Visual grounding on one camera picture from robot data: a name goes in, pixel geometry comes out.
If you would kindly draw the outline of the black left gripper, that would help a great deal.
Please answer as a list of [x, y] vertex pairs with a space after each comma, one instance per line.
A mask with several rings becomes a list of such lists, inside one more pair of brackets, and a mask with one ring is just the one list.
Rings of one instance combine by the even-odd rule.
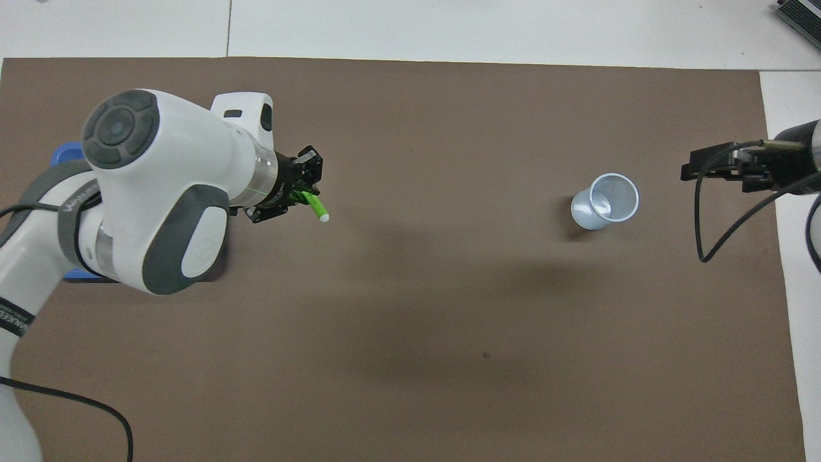
[[260, 223], [287, 213], [291, 207], [307, 205], [304, 193], [319, 196], [317, 184], [323, 174], [322, 155], [308, 144], [297, 156], [285, 156], [275, 152], [276, 181], [269, 194], [255, 207], [248, 207], [246, 215], [252, 223]]

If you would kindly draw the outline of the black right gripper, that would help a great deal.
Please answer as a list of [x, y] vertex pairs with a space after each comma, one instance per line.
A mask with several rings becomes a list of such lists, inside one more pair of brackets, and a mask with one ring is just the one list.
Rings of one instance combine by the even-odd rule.
[[803, 144], [801, 150], [777, 149], [769, 144], [759, 148], [744, 148], [741, 144], [725, 142], [692, 150], [689, 161], [681, 166], [680, 181], [688, 182], [704, 172], [704, 178], [742, 181], [743, 193], [777, 192], [794, 182], [819, 172], [819, 124], [804, 123], [788, 128], [771, 142]]

